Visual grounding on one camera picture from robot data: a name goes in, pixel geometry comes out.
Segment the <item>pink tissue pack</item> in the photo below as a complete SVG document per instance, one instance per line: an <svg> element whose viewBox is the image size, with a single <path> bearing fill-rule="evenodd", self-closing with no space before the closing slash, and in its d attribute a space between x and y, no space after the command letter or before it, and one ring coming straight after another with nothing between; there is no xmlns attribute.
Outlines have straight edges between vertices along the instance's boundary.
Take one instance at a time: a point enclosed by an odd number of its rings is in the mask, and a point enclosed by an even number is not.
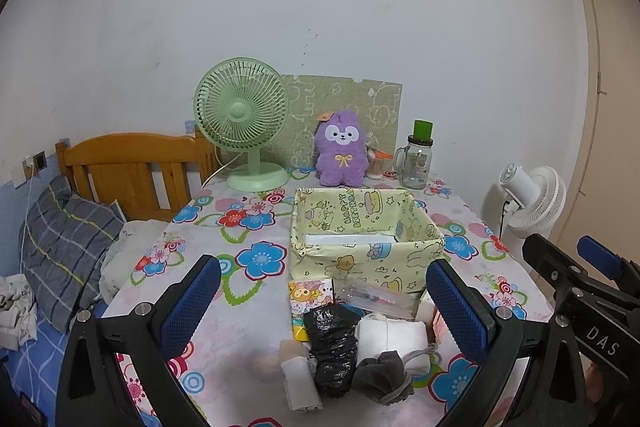
<svg viewBox="0 0 640 427"><path fill-rule="evenodd" d="M427 337L433 338L436 343L442 343L449 335L444 318L428 291L423 291L420 297L418 309L416 309L416 321L426 325Z"/></svg>

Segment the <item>clear plastic pen bag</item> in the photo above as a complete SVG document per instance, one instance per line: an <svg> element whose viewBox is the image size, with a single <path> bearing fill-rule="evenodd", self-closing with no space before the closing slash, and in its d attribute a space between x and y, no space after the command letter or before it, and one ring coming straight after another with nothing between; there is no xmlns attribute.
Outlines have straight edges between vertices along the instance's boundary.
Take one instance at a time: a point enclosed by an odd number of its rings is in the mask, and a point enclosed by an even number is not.
<svg viewBox="0 0 640 427"><path fill-rule="evenodd" d="M351 307L392 319L413 320L418 309L416 297L361 281L336 281L334 296Z"/></svg>

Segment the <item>dark grey drawstring pouch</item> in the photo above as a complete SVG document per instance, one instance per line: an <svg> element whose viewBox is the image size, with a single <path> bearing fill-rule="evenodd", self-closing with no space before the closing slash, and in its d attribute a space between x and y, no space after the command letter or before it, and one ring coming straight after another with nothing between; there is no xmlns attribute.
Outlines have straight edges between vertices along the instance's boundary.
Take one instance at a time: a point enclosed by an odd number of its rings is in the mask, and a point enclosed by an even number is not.
<svg viewBox="0 0 640 427"><path fill-rule="evenodd" d="M352 390L379 405L393 405L413 394L411 376L396 351L363 359L352 377Z"/></svg>

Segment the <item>white cloth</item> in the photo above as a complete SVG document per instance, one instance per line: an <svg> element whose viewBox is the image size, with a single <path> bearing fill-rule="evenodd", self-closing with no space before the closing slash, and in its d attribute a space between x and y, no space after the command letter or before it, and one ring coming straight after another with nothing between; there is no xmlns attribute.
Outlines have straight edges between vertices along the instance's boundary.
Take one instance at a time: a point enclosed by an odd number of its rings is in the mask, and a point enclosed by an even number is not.
<svg viewBox="0 0 640 427"><path fill-rule="evenodd" d="M423 375L431 370L430 344L422 322L389 319L370 313L356 326L357 362L377 359L383 352L396 351L410 374Z"/></svg>

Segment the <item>black plastic bag roll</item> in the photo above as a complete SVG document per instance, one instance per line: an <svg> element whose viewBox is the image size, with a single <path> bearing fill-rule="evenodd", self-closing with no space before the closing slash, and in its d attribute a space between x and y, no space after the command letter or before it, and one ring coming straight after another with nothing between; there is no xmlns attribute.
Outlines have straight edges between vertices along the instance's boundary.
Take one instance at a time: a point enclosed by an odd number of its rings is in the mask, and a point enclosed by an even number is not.
<svg viewBox="0 0 640 427"><path fill-rule="evenodd" d="M341 303L329 303L306 312L303 321L316 360L318 392L332 399L344 397L357 366L355 329L360 316Z"/></svg>

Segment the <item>cartoon tissue pack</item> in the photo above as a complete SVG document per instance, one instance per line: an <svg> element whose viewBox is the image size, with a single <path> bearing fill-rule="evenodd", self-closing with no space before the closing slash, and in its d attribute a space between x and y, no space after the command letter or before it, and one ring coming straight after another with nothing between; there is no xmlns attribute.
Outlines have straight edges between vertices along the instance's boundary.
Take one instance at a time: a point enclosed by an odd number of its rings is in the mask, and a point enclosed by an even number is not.
<svg viewBox="0 0 640 427"><path fill-rule="evenodd" d="M329 303L334 303L333 281L331 279L289 281L288 295L292 314L293 337L306 343L304 314Z"/></svg>

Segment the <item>small white packet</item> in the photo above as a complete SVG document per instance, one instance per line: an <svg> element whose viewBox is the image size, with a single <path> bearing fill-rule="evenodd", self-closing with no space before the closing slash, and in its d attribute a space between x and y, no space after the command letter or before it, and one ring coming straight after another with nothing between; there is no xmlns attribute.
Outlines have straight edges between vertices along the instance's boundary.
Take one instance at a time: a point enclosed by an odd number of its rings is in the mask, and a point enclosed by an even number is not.
<svg viewBox="0 0 640 427"><path fill-rule="evenodd" d="M306 357L290 358L281 363L281 369L286 401L292 412L304 413L323 409Z"/></svg>

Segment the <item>beige door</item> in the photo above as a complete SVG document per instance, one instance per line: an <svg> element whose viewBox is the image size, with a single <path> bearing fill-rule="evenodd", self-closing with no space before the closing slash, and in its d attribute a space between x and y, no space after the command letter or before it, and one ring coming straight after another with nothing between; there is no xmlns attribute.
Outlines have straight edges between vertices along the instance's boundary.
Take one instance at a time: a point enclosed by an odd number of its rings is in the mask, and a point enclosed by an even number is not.
<svg viewBox="0 0 640 427"><path fill-rule="evenodd" d="M582 0L588 90L576 166L552 239L590 235L639 260L639 0Z"/></svg>

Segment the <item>white standing fan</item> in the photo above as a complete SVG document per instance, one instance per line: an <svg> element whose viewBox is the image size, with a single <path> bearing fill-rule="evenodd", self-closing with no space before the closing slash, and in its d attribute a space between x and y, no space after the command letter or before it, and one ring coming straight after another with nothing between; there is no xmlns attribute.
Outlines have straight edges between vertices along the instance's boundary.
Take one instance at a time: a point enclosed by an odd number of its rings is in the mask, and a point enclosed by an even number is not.
<svg viewBox="0 0 640 427"><path fill-rule="evenodd" d="M512 162L501 171L499 186L509 201L502 243L521 265L526 265L524 241L532 234L549 236L566 202L565 183L552 167L526 171Z"/></svg>

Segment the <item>white crumpled clothes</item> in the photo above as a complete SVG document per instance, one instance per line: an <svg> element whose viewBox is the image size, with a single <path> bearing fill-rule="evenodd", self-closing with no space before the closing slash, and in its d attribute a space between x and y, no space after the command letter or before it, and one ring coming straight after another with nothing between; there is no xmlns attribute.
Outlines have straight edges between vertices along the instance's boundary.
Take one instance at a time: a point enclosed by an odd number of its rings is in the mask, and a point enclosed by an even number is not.
<svg viewBox="0 0 640 427"><path fill-rule="evenodd" d="M24 274L0 277L0 345L17 351L37 339L37 306Z"/></svg>

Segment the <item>yellow cartoon fabric storage box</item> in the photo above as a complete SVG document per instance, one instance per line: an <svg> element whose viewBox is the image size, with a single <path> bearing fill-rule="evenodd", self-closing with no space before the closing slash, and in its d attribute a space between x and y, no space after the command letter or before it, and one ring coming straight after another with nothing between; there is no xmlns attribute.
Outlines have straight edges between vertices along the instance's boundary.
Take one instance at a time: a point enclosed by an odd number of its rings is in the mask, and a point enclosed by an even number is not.
<svg viewBox="0 0 640 427"><path fill-rule="evenodd" d="M295 192L291 281L361 281L398 293L425 288L444 253L439 231L403 188L304 187Z"/></svg>

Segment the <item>grey plaid pillow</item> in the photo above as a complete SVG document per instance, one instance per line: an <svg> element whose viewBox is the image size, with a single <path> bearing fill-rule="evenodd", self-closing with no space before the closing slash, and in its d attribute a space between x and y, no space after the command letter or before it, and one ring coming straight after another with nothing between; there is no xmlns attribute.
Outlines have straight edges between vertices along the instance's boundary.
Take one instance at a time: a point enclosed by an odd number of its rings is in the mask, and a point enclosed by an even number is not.
<svg viewBox="0 0 640 427"><path fill-rule="evenodd" d="M103 261L123 226L115 207L80 197L65 176L30 207L20 236L23 269L38 311L59 332L100 299Z"/></svg>

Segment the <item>glass mason jar mug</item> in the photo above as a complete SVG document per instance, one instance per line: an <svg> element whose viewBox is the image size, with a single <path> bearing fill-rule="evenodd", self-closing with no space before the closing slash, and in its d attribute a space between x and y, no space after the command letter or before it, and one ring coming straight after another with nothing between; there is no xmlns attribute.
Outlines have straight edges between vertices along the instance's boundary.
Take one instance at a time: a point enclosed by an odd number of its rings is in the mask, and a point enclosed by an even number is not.
<svg viewBox="0 0 640 427"><path fill-rule="evenodd" d="M424 190L432 162L432 140L419 140L412 134L407 144L394 156L394 170L399 183L411 190Z"/></svg>

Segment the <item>green cup on jar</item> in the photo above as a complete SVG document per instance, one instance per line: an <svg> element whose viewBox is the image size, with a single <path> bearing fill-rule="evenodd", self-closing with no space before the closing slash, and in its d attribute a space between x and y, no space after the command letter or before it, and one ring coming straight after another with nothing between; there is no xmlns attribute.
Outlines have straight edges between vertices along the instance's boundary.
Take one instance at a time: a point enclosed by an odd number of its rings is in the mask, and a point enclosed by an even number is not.
<svg viewBox="0 0 640 427"><path fill-rule="evenodd" d="M428 142L432 139L433 124L427 120L416 120L413 123L412 137L416 141Z"/></svg>

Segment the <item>purple plush toy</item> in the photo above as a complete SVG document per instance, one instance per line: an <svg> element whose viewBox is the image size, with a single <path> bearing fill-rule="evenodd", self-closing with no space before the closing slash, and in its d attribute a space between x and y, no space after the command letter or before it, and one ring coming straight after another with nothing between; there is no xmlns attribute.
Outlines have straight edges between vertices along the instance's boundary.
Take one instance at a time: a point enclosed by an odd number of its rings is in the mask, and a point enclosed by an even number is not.
<svg viewBox="0 0 640 427"><path fill-rule="evenodd" d="M360 187L363 184L369 166L366 136L354 112L340 110L319 124L314 145L318 150L316 170L322 186Z"/></svg>

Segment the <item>green desk fan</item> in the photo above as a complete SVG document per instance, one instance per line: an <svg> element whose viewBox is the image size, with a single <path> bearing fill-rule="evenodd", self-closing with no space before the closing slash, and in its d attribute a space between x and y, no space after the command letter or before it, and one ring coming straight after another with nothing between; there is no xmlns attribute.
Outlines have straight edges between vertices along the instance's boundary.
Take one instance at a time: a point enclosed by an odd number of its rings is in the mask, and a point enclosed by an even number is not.
<svg viewBox="0 0 640 427"><path fill-rule="evenodd" d="M233 190L265 192L288 182L285 168L262 160L260 153L283 130L289 108L283 78L254 58L229 58L198 83L193 97L198 130L221 150L246 156L228 173Z"/></svg>

